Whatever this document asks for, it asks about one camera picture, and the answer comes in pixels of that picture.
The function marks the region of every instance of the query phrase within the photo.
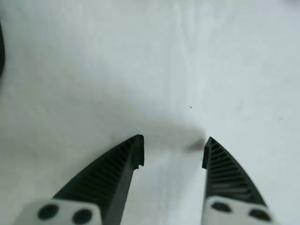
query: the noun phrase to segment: white tabletop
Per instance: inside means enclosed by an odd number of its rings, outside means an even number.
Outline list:
[[[145,137],[122,225],[199,225],[213,136],[299,224],[300,2],[0,0],[0,224]]]

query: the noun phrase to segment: black object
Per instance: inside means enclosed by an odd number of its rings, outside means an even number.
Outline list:
[[[3,41],[3,35],[2,35],[2,28],[1,28],[1,24],[0,24],[0,77],[3,73],[4,62],[5,62],[4,41]]]
[[[67,183],[57,199],[95,203],[104,225],[121,222],[133,170],[144,165],[144,137],[136,135],[112,148]]]
[[[58,210],[59,207],[56,204],[45,205],[38,211],[37,217],[40,220],[49,220],[56,216]]]
[[[73,223],[75,224],[86,224],[92,218],[92,212],[90,210],[79,210],[73,215]]]
[[[271,217],[265,211],[262,210],[253,209],[249,212],[249,216],[267,222],[271,221]]]
[[[212,137],[205,145],[202,167],[207,169],[206,198],[218,195],[267,206],[243,168]]]
[[[211,207],[213,209],[216,209],[216,210],[221,211],[221,212],[232,212],[229,205],[227,205],[225,203],[221,203],[221,202],[215,202],[215,203],[212,204]]]

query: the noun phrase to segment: white surface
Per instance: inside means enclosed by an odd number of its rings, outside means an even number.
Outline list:
[[[1,224],[138,133],[122,225],[200,224],[209,135],[298,224],[299,3],[0,0]]]
[[[37,214],[49,204],[58,206],[57,213],[50,219],[40,220]],[[75,225],[73,216],[82,209],[91,212],[91,218],[85,223],[86,225],[102,225],[100,210],[96,204],[57,199],[37,200],[25,205],[20,215],[16,215],[14,225]]]

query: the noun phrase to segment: mounting hole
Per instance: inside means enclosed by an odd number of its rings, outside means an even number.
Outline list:
[[[222,202],[215,202],[211,205],[211,207],[215,210],[221,211],[221,212],[232,212],[231,208],[229,205],[222,203]]]
[[[75,224],[85,224],[85,223],[89,222],[91,218],[92,218],[91,210],[83,209],[83,210],[77,211],[73,215],[72,220],[73,220],[73,223],[75,223]]]
[[[48,220],[48,219],[55,217],[58,210],[59,210],[59,207],[56,204],[45,205],[38,211],[37,217],[40,220]]]
[[[249,216],[267,222],[271,221],[271,217],[263,210],[253,209],[249,212]]]

